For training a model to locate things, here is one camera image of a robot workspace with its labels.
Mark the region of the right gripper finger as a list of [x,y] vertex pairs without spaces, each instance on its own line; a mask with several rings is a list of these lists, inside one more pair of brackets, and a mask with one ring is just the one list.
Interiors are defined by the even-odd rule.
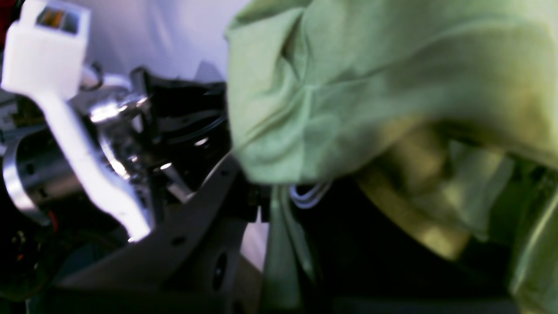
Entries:
[[270,188],[226,157],[196,195],[138,243],[68,276],[47,314],[259,314],[262,276],[241,255]]

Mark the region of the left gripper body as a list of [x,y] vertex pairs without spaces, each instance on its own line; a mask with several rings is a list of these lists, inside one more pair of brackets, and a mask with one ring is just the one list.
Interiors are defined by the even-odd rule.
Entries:
[[[132,90],[109,87],[77,97],[93,151],[129,184],[147,224],[165,216],[167,203],[185,203],[231,148],[227,84],[131,73]],[[40,226],[54,224],[52,207],[86,197],[48,128],[10,142],[2,179],[14,207]]]

